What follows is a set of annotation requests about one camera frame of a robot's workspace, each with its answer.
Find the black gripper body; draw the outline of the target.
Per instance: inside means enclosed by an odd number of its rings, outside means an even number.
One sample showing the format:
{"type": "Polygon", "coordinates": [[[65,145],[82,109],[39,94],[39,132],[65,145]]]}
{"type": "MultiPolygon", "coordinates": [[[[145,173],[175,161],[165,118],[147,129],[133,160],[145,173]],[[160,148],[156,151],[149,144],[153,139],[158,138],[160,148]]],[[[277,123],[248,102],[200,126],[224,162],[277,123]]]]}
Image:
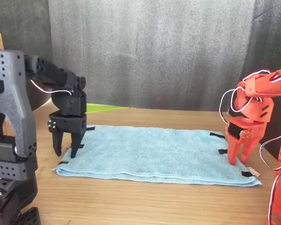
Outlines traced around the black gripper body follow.
{"type": "Polygon", "coordinates": [[[60,111],[49,115],[48,128],[51,133],[66,132],[84,134],[87,128],[87,116],[62,115],[60,111]]]}

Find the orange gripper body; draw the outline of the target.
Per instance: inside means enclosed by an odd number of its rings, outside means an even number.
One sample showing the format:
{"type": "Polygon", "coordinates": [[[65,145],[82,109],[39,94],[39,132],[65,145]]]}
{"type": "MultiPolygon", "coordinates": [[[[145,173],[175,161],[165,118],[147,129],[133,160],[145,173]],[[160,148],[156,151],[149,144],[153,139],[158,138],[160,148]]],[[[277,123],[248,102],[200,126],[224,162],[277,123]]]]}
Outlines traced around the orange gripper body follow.
{"type": "Polygon", "coordinates": [[[238,116],[228,119],[228,123],[225,125],[225,131],[230,142],[258,142],[264,136],[266,126],[267,122],[255,121],[238,116]]]}

